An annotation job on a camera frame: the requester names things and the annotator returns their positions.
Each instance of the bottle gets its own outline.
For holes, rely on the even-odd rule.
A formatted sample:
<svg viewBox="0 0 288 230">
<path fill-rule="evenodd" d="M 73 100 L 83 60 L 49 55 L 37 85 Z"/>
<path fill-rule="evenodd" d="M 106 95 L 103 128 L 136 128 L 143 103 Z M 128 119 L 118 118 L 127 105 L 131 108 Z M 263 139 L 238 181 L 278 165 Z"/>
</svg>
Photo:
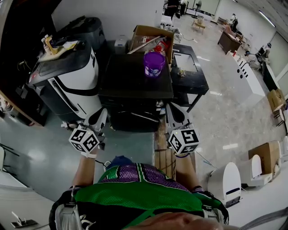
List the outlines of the bottle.
<svg viewBox="0 0 288 230">
<path fill-rule="evenodd" d="M 42 38 L 41 42 L 43 43 L 43 48 L 44 48 L 46 54 L 51 55 L 52 54 L 51 50 L 50 50 L 49 46 L 46 45 L 45 38 Z"/>
<path fill-rule="evenodd" d="M 51 50 L 51 53 L 53 55 L 58 53 L 58 49 L 57 48 L 53 48 L 52 45 L 50 44 L 50 41 L 52 40 L 52 36 L 48 36 L 48 34 L 45 35 L 45 43 L 46 45 L 49 47 L 49 49 Z"/>
</svg>

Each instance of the lab room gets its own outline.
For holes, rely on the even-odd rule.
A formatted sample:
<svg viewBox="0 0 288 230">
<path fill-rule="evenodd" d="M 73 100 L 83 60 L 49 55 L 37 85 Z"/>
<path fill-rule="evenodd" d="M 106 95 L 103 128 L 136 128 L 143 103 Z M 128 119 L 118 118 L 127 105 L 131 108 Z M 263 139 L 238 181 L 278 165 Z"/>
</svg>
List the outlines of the lab room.
<svg viewBox="0 0 288 230">
<path fill-rule="evenodd" d="M 286 229 L 287 54 L 287 0 L 0 0 L 0 230 Z"/>
</svg>

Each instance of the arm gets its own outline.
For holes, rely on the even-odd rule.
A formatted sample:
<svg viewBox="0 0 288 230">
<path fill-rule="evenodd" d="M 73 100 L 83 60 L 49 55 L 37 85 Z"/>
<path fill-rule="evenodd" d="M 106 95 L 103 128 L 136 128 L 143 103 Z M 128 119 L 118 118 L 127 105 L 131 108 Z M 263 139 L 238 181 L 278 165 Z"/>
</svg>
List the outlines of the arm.
<svg viewBox="0 0 288 230">
<path fill-rule="evenodd" d="M 196 186 L 200 186 L 190 156 L 176 158 L 176 180 L 190 192 Z"/>
<path fill-rule="evenodd" d="M 97 154 L 97 148 L 95 148 L 91 154 Z M 93 185 L 95 170 L 95 159 L 86 158 L 81 156 L 80 163 L 73 179 L 74 186 L 89 186 Z"/>
</svg>

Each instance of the wooden plank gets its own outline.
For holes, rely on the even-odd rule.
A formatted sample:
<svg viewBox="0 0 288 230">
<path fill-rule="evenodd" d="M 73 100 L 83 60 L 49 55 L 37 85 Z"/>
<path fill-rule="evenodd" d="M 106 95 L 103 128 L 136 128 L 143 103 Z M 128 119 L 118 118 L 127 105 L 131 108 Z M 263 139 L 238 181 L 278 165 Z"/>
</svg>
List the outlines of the wooden plank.
<svg viewBox="0 0 288 230">
<path fill-rule="evenodd" d="M 160 152 L 155 151 L 154 154 L 154 166 L 158 169 L 160 169 Z"/>
<path fill-rule="evenodd" d="M 193 165 L 194 171 L 196 172 L 195 153 L 194 152 L 191 153 L 190 156 L 191 156 L 191 161 L 192 161 L 192 165 Z"/>
<path fill-rule="evenodd" d="M 160 169 L 166 174 L 166 151 L 160 152 Z"/>
<path fill-rule="evenodd" d="M 166 121 L 165 118 L 160 120 L 159 129 L 155 134 L 155 142 L 156 142 L 156 150 L 166 150 L 167 142 L 166 142 Z"/>
<path fill-rule="evenodd" d="M 172 153 L 171 149 L 166 150 L 166 175 L 172 178 Z"/>
</svg>

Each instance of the wooden stool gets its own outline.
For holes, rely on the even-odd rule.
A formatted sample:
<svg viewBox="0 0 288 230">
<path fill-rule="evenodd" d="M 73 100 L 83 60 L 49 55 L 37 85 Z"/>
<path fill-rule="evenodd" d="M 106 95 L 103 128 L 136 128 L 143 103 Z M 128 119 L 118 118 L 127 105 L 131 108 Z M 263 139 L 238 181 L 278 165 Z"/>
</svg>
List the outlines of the wooden stool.
<svg viewBox="0 0 288 230">
<path fill-rule="evenodd" d="M 203 30 L 202 30 L 202 34 L 203 34 L 204 29 L 205 29 L 206 26 L 205 26 L 204 24 L 199 24 L 199 23 L 196 22 L 195 20 L 194 20 L 194 22 L 192 23 L 192 26 L 193 26 L 194 24 L 195 24 L 197 27 L 199 27 L 199 29 L 200 29 L 200 28 L 203 29 Z"/>
</svg>

